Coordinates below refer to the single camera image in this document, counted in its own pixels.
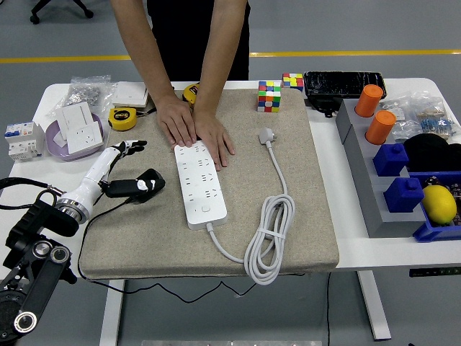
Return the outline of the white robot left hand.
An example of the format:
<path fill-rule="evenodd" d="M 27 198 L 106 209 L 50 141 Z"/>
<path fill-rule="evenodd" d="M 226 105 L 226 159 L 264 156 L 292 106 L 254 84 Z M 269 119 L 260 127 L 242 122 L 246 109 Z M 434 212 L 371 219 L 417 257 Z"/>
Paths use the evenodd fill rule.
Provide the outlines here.
<path fill-rule="evenodd" d="M 72 210 L 78 214 L 83 223 L 93 211 L 93 205 L 102 193 L 100 183 L 108 178 L 113 166 L 119 159 L 143 151 L 147 141 L 122 141 L 103 150 L 89 171 L 73 191 L 65 192 L 57 201 L 59 210 Z"/>

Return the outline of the person's right hand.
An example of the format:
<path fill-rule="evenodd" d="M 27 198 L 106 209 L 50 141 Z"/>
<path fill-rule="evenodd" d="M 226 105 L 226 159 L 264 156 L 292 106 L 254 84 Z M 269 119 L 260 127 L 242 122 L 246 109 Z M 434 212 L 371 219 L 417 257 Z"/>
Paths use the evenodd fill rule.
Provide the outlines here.
<path fill-rule="evenodd" d="M 155 98 L 157 123 L 171 146 L 190 147 L 197 140 L 189 105 L 175 94 Z"/>

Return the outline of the person's left hand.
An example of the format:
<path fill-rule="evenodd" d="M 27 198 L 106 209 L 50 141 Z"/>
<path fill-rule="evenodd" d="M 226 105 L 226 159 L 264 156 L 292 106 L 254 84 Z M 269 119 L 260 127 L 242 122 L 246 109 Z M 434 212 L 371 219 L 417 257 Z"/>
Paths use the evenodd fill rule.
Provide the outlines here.
<path fill-rule="evenodd" d="M 193 111 L 192 120 L 194 127 L 191 137 L 194 140 L 199 138 L 205 144 L 218 172 L 227 167 L 228 155 L 235 155 L 236 150 L 228 131 L 215 113 Z"/>

